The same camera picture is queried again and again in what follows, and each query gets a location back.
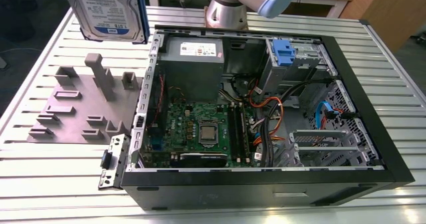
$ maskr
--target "ram slot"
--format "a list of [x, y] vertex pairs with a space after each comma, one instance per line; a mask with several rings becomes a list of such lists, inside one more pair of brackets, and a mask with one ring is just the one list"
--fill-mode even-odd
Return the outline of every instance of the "ram slot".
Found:
[[237, 132], [237, 145], [238, 145], [238, 157], [241, 161], [246, 160], [246, 146], [245, 146], [245, 132], [243, 132], [243, 123], [242, 123], [242, 112], [239, 107], [234, 109], [234, 127]]
[[249, 133], [247, 133], [247, 120], [246, 120], [246, 111], [243, 109], [245, 107], [241, 106], [241, 119], [242, 119], [242, 133], [243, 133], [243, 153], [245, 153], [245, 157], [247, 158], [250, 156], [249, 154]]
[[238, 157], [237, 132], [235, 132], [235, 115], [233, 107], [227, 107], [227, 130], [230, 142], [230, 158], [233, 161]]

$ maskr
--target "open computer tower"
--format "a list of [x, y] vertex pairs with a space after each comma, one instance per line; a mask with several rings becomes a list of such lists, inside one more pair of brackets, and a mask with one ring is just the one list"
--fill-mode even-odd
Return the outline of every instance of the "open computer tower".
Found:
[[155, 26], [151, 40], [100, 190], [145, 210], [259, 208], [414, 181], [332, 37]]

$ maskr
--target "cpu socket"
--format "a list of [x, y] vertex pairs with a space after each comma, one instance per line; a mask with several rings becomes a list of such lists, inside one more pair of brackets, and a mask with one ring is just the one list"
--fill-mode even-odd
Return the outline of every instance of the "cpu socket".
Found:
[[199, 123], [198, 124], [198, 143], [205, 148], [211, 148], [219, 143], [218, 124]]

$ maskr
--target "motherboard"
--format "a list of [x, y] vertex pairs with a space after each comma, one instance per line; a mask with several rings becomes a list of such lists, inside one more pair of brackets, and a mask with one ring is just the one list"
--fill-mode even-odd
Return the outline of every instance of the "motherboard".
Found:
[[186, 167], [251, 166], [246, 131], [250, 112], [242, 105], [170, 103], [167, 108], [165, 135], [150, 138], [154, 167], [182, 167], [182, 160]]

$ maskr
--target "power supply label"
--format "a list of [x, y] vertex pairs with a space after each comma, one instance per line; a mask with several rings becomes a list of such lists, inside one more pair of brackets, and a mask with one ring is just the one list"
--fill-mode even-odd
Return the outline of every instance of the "power supply label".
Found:
[[213, 56], [215, 57], [214, 43], [181, 43], [179, 54], [187, 56]]
[[97, 31], [108, 34], [129, 32], [125, 0], [82, 0], [88, 19]]

